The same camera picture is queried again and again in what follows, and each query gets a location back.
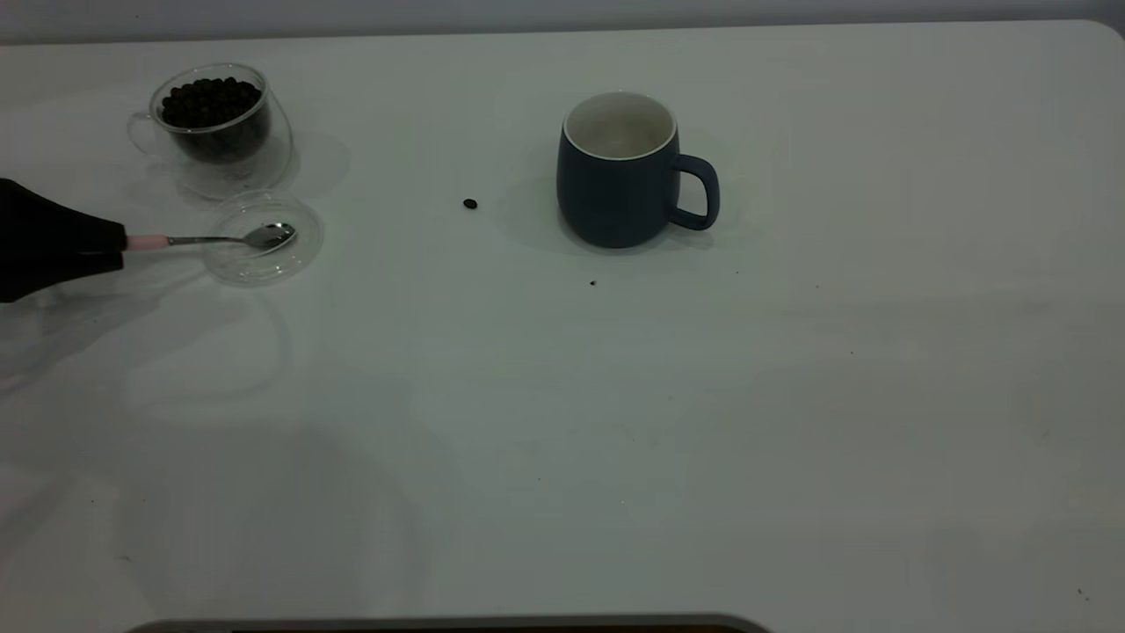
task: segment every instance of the glass cup handle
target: glass cup handle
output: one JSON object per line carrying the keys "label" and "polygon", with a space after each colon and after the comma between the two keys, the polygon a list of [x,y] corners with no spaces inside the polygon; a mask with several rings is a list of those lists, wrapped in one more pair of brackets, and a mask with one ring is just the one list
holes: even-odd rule
{"label": "glass cup handle", "polygon": [[[140,130],[142,123],[147,123],[144,127],[148,129],[147,134]],[[129,116],[129,121],[125,126],[125,132],[129,135],[129,141],[133,145],[141,150],[142,154],[155,155],[156,151],[156,127],[152,120],[152,116],[148,112],[133,112]]]}

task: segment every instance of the wall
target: wall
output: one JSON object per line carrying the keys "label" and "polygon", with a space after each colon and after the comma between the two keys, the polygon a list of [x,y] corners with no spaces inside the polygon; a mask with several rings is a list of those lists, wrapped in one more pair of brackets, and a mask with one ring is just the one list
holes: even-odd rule
{"label": "wall", "polygon": [[1125,0],[0,0],[0,43],[1040,18]]}

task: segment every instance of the metal spoon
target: metal spoon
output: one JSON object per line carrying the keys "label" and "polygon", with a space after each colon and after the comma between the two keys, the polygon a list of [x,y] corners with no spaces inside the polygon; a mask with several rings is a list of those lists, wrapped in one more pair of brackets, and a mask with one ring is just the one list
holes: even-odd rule
{"label": "metal spoon", "polygon": [[273,221],[259,226],[246,233],[244,237],[171,237],[169,235],[129,235],[128,250],[154,250],[184,244],[209,244],[215,242],[236,242],[255,247],[262,252],[258,255],[273,252],[284,246],[297,234],[297,229],[285,221]]}

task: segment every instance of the pink spoon handle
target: pink spoon handle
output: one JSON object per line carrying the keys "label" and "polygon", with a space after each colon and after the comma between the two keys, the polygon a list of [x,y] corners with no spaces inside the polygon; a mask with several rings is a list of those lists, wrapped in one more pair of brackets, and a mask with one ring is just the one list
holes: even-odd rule
{"label": "pink spoon handle", "polygon": [[168,247],[171,242],[168,235],[129,235],[127,250],[156,250]]}

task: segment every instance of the white tabletop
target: white tabletop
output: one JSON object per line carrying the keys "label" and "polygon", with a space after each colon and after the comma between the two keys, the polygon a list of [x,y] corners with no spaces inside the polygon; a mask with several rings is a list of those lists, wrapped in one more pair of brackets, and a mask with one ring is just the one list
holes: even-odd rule
{"label": "white tabletop", "polygon": [[[135,233],[206,229],[124,123],[223,60],[287,108],[324,247],[259,290],[140,253],[3,308],[0,630],[1125,627],[1112,30],[0,48],[0,175]],[[711,230],[600,252],[559,226],[561,117],[618,88],[714,164]]]}

